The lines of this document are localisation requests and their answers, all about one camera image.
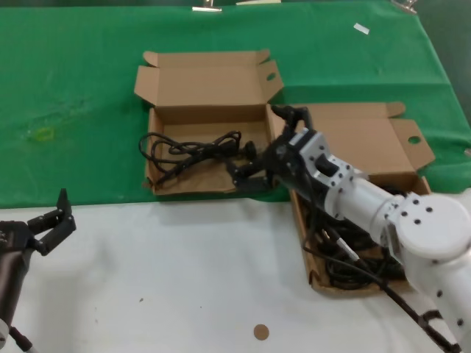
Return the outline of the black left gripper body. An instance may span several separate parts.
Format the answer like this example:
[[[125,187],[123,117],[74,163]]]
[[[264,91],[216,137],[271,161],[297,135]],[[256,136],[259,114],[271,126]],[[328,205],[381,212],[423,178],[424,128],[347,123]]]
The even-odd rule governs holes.
[[[37,251],[35,235],[23,221],[1,222],[1,256],[26,251]]]

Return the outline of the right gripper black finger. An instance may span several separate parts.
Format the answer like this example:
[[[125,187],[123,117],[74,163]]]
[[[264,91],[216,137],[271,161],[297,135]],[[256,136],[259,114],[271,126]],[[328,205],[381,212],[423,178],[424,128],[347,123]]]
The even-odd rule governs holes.
[[[273,188],[272,172],[266,170],[262,159],[255,159],[243,165],[226,162],[226,169],[235,189],[240,193],[258,193]]]
[[[272,105],[271,109],[278,118],[285,122],[281,130],[281,135],[284,137],[293,137],[299,122],[303,122],[305,128],[313,129],[311,114],[307,107]]]

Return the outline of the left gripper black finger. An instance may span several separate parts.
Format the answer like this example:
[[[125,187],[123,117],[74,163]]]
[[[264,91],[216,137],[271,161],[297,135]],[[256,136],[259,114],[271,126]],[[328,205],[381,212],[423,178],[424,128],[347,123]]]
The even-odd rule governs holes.
[[[71,226],[72,224],[73,215],[71,203],[65,188],[60,190],[55,210],[27,221],[30,231],[46,231],[58,226]]]
[[[46,256],[58,247],[69,235],[71,235],[77,226],[73,216],[65,216],[62,219],[58,217],[47,221],[41,221],[36,234],[47,232],[40,240],[35,241],[35,249]]]

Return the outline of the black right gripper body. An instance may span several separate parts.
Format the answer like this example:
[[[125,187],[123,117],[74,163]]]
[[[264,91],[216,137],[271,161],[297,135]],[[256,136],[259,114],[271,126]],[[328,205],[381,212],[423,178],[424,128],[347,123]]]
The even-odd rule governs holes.
[[[325,137],[279,136],[263,153],[263,164],[275,179],[313,206],[331,214],[331,162]]]

